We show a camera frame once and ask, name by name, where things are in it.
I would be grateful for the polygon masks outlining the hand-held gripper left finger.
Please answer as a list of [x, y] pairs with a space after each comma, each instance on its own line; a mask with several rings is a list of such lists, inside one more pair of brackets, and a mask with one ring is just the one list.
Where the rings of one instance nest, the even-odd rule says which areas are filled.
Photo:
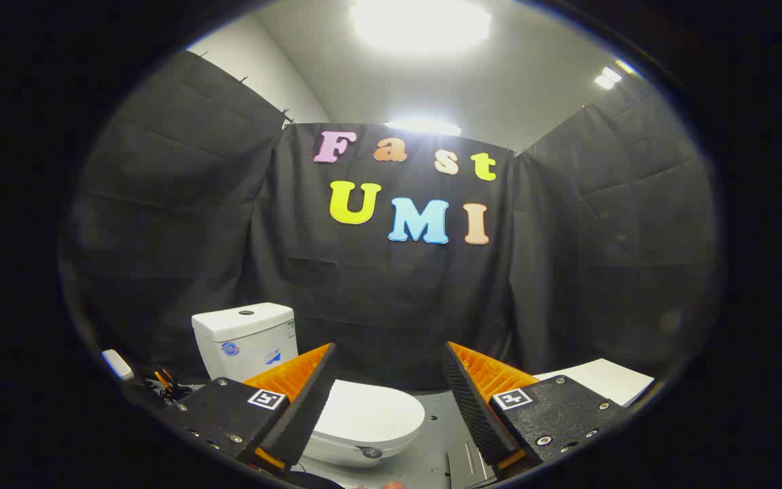
[[219, 377], [172, 407], [172, 427], [267, 473], [304, 453], [335, 381], [336, 345], [324, 344], [248, 380]]

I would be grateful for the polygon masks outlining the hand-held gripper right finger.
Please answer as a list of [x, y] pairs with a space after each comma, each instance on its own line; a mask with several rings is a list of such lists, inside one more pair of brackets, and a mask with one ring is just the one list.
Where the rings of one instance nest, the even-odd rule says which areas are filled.
[[627, 408], [565, 375], [539, 380], [447, 342], [443, 372], [482, 461], [498, 479], [552, 464], [595, 443]]

